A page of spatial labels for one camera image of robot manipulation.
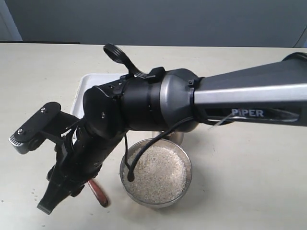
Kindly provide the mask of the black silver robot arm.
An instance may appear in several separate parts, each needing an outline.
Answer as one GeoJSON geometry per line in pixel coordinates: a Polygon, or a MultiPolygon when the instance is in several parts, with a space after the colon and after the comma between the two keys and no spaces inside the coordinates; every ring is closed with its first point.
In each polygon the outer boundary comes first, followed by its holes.
{"type": "Polygon", "coordinates": [[[305,53],[208,78],[187,69],[162,67],[139,74],[125,55],[111,58],[129,73],[84,93],[83,118],[74,121],[72,131],[55,146],[56,163],[37,206],[46,214],[68,196],[77,196],[130,130],[190,132],[200,123],[235,121],[307,124],[305,53]]]}

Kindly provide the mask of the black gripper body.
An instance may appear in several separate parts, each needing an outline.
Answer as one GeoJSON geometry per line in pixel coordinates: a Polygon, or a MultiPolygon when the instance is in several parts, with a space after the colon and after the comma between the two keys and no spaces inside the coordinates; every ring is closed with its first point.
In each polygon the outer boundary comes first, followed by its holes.
{"type": "Polygon", "coordinates": [[[56,164],[49,171],[49,181],[72,189],[70,196],[77,196],[85,184],[96,177],[103,161],[124,138],[126,130],[113,137],[103,137],[81,119],[69,132],[63,144],[56,146],[56,164]]]}

